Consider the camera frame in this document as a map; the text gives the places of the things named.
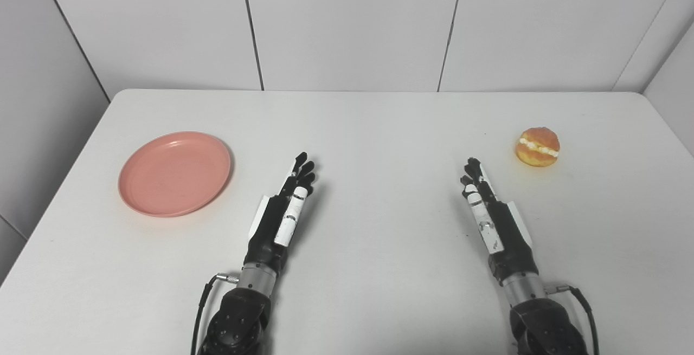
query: cream filling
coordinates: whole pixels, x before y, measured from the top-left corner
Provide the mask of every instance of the cream filling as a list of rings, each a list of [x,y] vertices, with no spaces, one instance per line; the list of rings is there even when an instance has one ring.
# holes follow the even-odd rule
[[[543,147],[543,146],[537,145],[536,143],[534,143],[532,141],[528,141],[523,137],[521,137],[520,140],[518,140],[518,142],[525,145],[530,150],[534,150],[535,152],[545,153],[545,154],[550,155],[551,157],[558,157],[558,155],[560,155],[558,150],[551,150],[548,147]]]

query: black cable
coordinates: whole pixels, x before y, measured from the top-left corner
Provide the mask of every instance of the black cable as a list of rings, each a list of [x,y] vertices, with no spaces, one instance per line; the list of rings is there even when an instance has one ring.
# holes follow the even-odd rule
[[[200,303],[198,304],[198,315],[195,317],[195,328],[193,329],[193,344],[191,345],[190,355],[195,355],[198,351],[198,331],[200,330],[200,319],[203,317],[203,309],[205,304],[208,303],[208,296],[210,296],[210,291],[213,290],[213,285],[217,280],[217,276],[213,276],[210,281],[205,284],[203,289],[203,295],[200,296]]]
[[[588,315],[588,322],[590,323],[590,335],[593,338],[593,355],[600,355],[600,348],[597,345],[597,327],[595,326],[595,318],[593,318],[593,309],[590,307],[588,300],[583,296],[583,293],[575,287],[569,287],[571,294],[576,297],[578,303],[583,306],[583,310],[586,311]]]

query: tabletop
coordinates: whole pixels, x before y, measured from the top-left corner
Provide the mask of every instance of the tabletop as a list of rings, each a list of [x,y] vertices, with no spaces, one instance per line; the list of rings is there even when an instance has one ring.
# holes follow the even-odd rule
[[[537,126],[562,143],[548,168],[513,154]],[[173,131],[223,140],[230,183],[192,214],[138,214],[119,172]],[[319,179],[273,293],[273,355],[513,353],[461,196],[468,157],[518,205],[545,281],[585,293],[604,353],[692,351],[694,158],[641,95],[127,90],[0,288],[0,353],[188,353],[203,284],[241,268],[260,197],[301,151]],[[590,345],[578,303],[553,298]]]

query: connector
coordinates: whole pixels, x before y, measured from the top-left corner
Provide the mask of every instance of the connector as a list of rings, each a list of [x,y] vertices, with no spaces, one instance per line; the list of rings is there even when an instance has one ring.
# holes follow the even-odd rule
[[[547,295],[563,293],[569,290],[571,290],[571,286],[568,286],[568,284],[566,283],[561,283],[557,285],[545,285],[545,294]]]
[[[232,284],[239,283],[238,276],[232,274],[218,273],[215,275],[215,278],[219,279],[220,281],[225,281]]]

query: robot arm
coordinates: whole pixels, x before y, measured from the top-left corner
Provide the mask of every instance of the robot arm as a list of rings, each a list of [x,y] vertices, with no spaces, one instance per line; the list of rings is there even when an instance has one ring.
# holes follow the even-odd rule
[[[489,251],[491,273],[511,305],[511,331],[519,355],[587,355],[583,338],[566,310],[547,297],[532,256],[530,235],[515,204],[496,198],[476,158],[468,160],[465,172],[463,196]]]
[[[262,353],[262,335],[270,320],[270,296],[275,281],[287,261],[287,247],[293,236],[303,202],[313,192],[316,175],[313,162],[301,153],[295,159],[280,192],[263,199],[253,220],[248,252],[243,259],[236,288],[226,293],[210,321],[200,355],[257,355]],[[218,274],[218,279],[229,280]],[[210,293],[208,283],[198,310],[192,355],[196,353],[200,312]]]

